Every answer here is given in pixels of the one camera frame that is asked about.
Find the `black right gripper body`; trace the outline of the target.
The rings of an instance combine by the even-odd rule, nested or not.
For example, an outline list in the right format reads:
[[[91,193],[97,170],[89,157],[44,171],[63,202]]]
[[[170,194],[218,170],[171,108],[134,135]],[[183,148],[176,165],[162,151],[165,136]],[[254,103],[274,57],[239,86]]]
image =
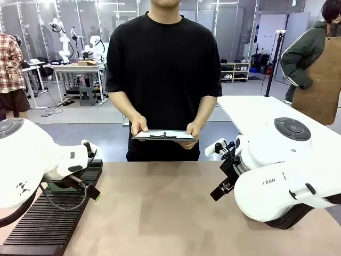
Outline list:
[[[238,165],[240,164],[240,157],[236,155],[235,149],[229,150],[222,156],[222,165],[220,169],[226,175],[226,178],[223,182],[227,182],[231,185],[234,185],[240,175],[238,171]]]

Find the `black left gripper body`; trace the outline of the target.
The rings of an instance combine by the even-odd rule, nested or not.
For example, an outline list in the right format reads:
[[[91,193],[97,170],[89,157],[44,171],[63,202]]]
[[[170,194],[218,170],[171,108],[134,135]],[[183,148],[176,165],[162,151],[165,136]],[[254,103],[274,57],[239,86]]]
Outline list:
[[[48,177],[44,177],[44,182],[53,183],[60,189],[84,189],[86,186],[86,181],[81,178],[84,171],[72,173],[71,175],[64,177],[61,180],[53,180]]]

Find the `person's left hand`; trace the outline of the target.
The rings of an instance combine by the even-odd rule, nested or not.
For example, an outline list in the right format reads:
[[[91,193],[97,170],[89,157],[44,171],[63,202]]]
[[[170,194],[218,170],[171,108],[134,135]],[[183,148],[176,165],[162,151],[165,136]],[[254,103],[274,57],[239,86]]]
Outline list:
[[[192,149],[199,141],[202,123],[200,121],[193,121],[187,125],[186,132],[194,137],[195,141],[178,141],[184,149]]]

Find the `person's right hand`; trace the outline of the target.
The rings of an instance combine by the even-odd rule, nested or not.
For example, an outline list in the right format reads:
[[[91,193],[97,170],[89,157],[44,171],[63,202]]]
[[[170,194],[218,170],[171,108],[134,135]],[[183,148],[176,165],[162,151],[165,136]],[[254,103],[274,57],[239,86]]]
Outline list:
[[[134,115],[132,120],[131,120],[131,134],[133,136],[136,136],[138,133],[141,131],[147,131],[147,120],[145,119],[144,116],[137,114]]]

